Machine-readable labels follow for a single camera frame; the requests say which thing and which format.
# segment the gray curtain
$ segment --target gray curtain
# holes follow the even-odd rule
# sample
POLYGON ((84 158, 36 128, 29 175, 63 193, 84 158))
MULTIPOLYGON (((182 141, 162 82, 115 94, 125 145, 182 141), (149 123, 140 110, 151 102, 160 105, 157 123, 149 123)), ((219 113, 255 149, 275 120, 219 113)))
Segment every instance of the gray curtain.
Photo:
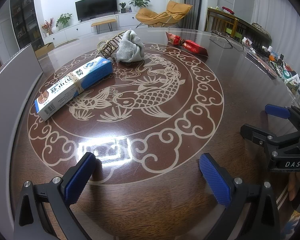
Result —
POLYGON ((186 29, 198 29, 199 18, 200 18, 200 7, 201 0, 185 0, 186 4, 191 4, 192 8, 183 19, 183 23, 181 24, 182 28, 186 29))

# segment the blue and white box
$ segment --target blue and white box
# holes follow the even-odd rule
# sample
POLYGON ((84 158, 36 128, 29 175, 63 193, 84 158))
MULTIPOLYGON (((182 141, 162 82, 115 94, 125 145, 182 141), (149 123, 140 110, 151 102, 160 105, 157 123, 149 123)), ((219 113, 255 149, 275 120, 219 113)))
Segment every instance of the blue and white box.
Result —
MULTIPOLYGON (((102 57, 96 57, 72 72, 83 89, 112 73, 112 63, 102 57)), ((79 94, 73 80, 67 75, 53 84, 39 96, 34 104, 37 114, 46 121, 58 109, 79 94)))

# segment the orange lounge chair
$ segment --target orange lounge chair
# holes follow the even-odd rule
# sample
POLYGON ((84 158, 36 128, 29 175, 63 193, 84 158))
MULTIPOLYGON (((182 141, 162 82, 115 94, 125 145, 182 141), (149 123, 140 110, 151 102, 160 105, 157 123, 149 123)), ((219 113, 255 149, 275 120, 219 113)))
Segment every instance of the orange lounge chair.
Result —
POLYGON ((192 5, 173 1, 168 2, 167 10, 160 14, 147 8, 141 8, 136 15, 136 19, 140 22, 136 28, 143 24, 151 27, 167 27, 171 25, 179 27, 178 22, 186 16, 191 8, 192 5))

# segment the door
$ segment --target door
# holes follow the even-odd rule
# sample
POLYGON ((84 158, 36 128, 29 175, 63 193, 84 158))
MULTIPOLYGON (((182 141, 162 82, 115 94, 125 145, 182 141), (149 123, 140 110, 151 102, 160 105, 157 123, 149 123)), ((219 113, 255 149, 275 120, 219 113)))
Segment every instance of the door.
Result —
POLYGON ((11 21, 10 19, 5 20, 1 22, 0 25, 1 25, 1 31, 3 35, 4 43, 6 44, 10 57, 12 57, 14 54, 16 54, 19 51, 19 47, 16 38, 14 36, 11 21))

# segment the crumpled knit cloth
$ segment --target crumpled knit cloth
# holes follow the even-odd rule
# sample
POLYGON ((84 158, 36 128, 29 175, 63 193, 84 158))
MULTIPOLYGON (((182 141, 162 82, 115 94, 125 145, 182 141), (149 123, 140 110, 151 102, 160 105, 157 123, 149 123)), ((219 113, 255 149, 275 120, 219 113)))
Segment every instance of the crumpled knit cloth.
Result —
POLYGON ((145 46, 133 30, 127 30, 119 43, 117 60, 123 62, 134 62, 143 60, 145 46))

